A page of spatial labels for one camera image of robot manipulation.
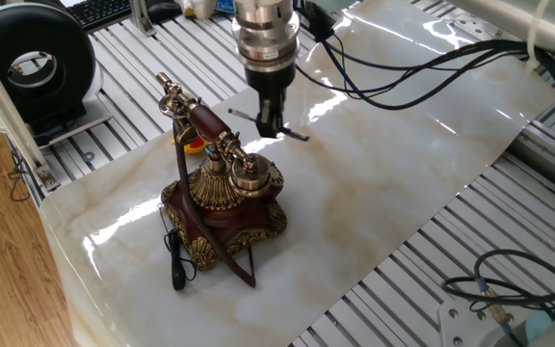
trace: metal pole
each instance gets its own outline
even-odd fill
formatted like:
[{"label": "metal pole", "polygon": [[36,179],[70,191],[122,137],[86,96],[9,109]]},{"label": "metal pole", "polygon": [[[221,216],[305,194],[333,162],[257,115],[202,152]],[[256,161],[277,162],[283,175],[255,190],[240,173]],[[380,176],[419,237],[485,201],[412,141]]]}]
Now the metal pole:
[{"label": "metal pole", "polygon": [[46,164],[36,141],[27,129],[25,122],[18,114],[10,96],[0,81],[0,120],[8,130],[14,145],[20,150],[21,155],[27,161],[29,168],[36,173],[42,184],[48,191],[57,188],[60,184],[53,176],[52,171]]},{"label": "metal pole", "polygon": [[153,25],[146,12],[145,0],[130,0],[130,8],[132,9],[132,23],[145,35],[155,35],[155,30],[153,30]]}]

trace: white marble sheet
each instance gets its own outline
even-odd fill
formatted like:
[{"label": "white marble sheet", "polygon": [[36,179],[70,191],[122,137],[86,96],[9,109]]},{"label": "white marble sheet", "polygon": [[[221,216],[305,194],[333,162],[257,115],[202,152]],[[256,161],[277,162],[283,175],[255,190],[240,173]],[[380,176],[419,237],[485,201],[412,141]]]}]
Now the white marble sheet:
[{"label": "white marble sheet", "polygon": [[[447,23],[401,0],[368,0],[337,28],[348,52],[387,65],[420,64],[467,43]],[[342,85],[322,47],[301,66]],[[353,64],[348,70],[362,88],[396,78]],[[421,73],[378,100],[412,100],[448,73]],[[548,85],[512,58],[468,72],[401,112],[323,90],[301,75],[288,93],[285,120],[311,136],[308,143],[258,139],[251,122],[225,112],[233,107],[255,114],[253,91],[214,109],[242,131],[245,150],[275,161],[285,177],[278,201],[289,225],[283,235],[254,246],[255,289],[220,263],[184,291],[172,290],[170,254],[157,213],[162,188],[177,179],[171,134],[47,197],[41,216],[81,344],[288,344],[555,100]],[[190,156],[189,167],[199,160]],[[238,260],[247,266],[243,255]]]}]

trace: antique telephone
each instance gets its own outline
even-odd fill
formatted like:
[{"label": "antique telephone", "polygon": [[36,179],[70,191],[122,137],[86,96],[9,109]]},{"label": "antique telephone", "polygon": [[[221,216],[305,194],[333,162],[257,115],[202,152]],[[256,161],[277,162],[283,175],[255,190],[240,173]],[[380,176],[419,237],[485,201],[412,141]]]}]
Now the antique telephone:
[{"label": "antique telephone", "polygon": [[[274,163],[245,153],[238,134],[179,84],[163,72],[156,77],[166,94],[159,107],[172,119],[180,176],[162,191],[174,230],[198,270],[210,270],[221,260],[255,287],[251,246],[286,229],[286,215],[276,201],[284,179]],[[198,137],[208,142],[208,154],[188,173],[184,146]],[[232,258],[244,249],[250,252],[250,274]]]}]

